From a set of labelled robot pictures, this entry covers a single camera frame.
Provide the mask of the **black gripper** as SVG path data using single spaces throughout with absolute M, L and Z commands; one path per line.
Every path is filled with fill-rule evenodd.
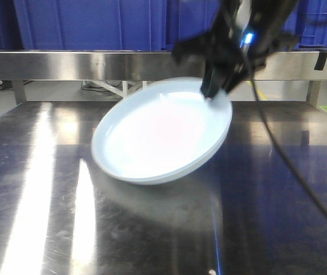
M 297 1 L 220 1 L 210 29 L 176 42 L 172 56 L 177 63 L 191 55 L 205 58 L 201 92 L 206 99 L 214 98 L 222 86 L 230 93 L 247 79 L 247 71 L 232 72 L 224 82 L 221 68 L 234 69 L 243 64 L 244 56 L 253 66 L 263 66 L 268 56 L 294 47 L 296 36 L 283 27 L 296 5 Z

